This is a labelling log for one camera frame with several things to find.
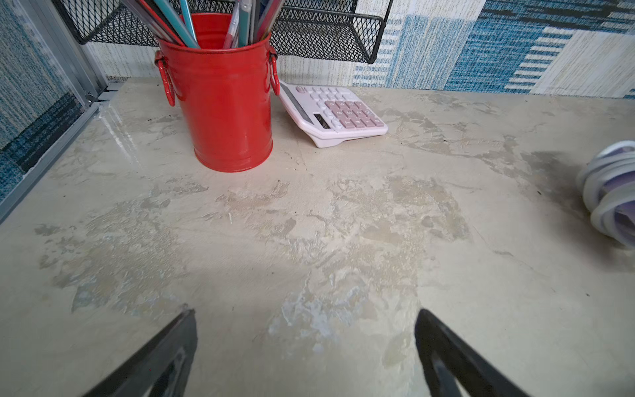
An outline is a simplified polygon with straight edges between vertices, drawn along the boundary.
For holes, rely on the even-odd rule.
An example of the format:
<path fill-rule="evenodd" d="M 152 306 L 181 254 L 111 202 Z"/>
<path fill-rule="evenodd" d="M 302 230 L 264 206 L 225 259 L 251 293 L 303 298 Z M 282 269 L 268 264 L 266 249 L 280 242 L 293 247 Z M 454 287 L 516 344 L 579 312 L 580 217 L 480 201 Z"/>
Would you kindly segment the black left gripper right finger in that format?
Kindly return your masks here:
<path fill-rule="evenodd" d="M 431 311 L 419 311 L 414 336 L 430 395 L 527 395 Z"/>

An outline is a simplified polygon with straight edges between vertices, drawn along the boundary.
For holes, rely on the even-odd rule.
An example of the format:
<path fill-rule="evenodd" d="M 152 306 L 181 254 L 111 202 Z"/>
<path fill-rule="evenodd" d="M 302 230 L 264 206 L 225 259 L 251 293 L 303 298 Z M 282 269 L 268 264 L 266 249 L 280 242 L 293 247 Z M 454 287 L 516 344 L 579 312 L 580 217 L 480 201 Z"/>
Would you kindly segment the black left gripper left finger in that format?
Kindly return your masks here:
<path fill-rule="evenodd" d="M 183 309 L 87 396 L 183 396 L 198 346 L 195 310 Z"/>

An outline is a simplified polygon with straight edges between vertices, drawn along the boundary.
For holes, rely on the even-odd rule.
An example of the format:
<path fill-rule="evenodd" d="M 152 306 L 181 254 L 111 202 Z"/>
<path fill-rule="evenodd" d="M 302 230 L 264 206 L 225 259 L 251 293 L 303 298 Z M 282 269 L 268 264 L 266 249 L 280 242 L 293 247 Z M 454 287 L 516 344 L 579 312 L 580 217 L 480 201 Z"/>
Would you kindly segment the purple power strip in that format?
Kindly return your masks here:
<path fill-rule="evenodd" d="M 608 235 L 634 248 L 634 156 L 613 164 L 612 176 L 605 185 L 609 203 L 601 216 Z"/>

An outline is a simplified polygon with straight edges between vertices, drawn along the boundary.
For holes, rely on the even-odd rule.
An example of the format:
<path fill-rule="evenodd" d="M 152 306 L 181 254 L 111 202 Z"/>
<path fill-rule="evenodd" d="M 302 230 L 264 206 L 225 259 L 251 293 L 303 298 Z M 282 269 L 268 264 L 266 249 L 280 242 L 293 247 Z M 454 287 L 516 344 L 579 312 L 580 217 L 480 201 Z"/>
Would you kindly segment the pink white calculator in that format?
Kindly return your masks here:
<path fill-rule="evenodd" d="M 279 82 L 279 99 L 318 148 L 387 134 L 388 126 L 350 89 Z"/>

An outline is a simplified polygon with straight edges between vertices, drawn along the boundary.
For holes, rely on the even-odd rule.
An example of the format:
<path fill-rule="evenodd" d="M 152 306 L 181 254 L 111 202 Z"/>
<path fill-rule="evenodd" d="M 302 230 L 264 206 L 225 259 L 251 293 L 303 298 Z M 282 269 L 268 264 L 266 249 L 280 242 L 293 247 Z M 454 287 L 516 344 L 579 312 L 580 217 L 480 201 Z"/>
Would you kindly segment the red metal pencil cup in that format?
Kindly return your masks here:
<path fill-rule="evenodd" d="M 159 44 L 155 66 L 168 103 L 180 105 L 197 159 L 226 173 L 266 161 L 273 150 L 271 95 L 279 94 L 271 38 L 229 51 Z"/>

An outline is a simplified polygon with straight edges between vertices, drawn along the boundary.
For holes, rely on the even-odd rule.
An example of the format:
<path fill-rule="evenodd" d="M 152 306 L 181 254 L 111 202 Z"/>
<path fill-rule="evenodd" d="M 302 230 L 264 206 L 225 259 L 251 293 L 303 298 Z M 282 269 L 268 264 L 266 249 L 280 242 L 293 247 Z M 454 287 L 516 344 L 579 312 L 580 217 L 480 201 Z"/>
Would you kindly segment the pencils in red cup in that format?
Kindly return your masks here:
<path fill-rule="evenodd" d="M 236 1 L 228 14 L 193 13 L 187 1 L 177 12 L 170 1 L 122 3 L 162 44 L 186 49 L 234 50 L 268 40 L 283 1 Z"/>

